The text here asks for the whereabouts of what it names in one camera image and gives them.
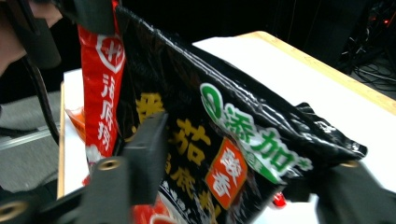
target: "dark background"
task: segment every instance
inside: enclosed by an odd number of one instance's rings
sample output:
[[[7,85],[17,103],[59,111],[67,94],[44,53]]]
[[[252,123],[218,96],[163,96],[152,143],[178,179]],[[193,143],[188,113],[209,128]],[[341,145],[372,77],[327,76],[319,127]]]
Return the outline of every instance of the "dark background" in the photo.
[[[265,31],[330,66],[348,72],[356,55],[342,58],[350,37],[364,35],[374,4],[390,6],[393,0],[134,0],[123,4],[156,27],[177,33],[188,42],[211,36],[234,36]],[[395,22],[388,29],[377,28],[371,41],[379,51],[396,56]],[[42,70],[48,91],[58,91],[63,73],[80,68],[76,25],[62,19],[52,35],[63,62],[54,69]],[[0,79],[0,104],[34,95],[35,91],[22,62],[12,64]]]

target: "green label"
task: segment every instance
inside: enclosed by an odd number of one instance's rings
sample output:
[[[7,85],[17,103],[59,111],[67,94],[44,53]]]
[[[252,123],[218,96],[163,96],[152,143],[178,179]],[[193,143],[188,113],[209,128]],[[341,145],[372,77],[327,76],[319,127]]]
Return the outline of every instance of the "green label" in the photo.
[[[224,105],[221,93],[212,84],[203,83],[201,95],[209,117],[238,142],[247,164],[272,183],[280,183],[281,177],[294,166],[304,171],[313,169],[311,160],[282,143],[275,128],[258,131],[251,115],[232,104]]]

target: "orange label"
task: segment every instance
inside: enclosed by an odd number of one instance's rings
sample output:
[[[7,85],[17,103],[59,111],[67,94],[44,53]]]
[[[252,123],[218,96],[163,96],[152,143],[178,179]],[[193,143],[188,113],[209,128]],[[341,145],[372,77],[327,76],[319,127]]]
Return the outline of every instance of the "orange label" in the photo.
[[[221,206],[228,209],[244,184],[248,167],[241,151],[224,138],[219,154],[206,175],[206,184]]]

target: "red packaging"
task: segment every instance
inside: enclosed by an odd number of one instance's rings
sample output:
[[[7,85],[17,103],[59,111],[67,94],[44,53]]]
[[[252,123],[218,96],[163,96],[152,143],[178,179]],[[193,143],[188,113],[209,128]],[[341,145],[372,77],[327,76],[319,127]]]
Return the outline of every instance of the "red packaging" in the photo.
[[[89,163],[111,156],[118,136],[116,112],[125,53],[117,30],[115,35],[98,35],[78,27]]]

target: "gray floor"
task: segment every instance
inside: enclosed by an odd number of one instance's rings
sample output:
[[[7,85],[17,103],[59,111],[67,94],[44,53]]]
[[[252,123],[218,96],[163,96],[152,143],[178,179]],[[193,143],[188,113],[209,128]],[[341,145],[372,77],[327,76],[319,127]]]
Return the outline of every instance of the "gray floor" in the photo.
[[[52,114],[58,123],[60,97],[59,92],[49,94]],[[32,189],[56,178],[58,146],[47,130],[37,98],[29,97],[2,105],[2,108],[0,127],[22,130],[39,128],[40,132],[27,135],[38,137],[33,141],[26,137],[10,139],[0,136],[0,185],[10,191],[19,191]]]

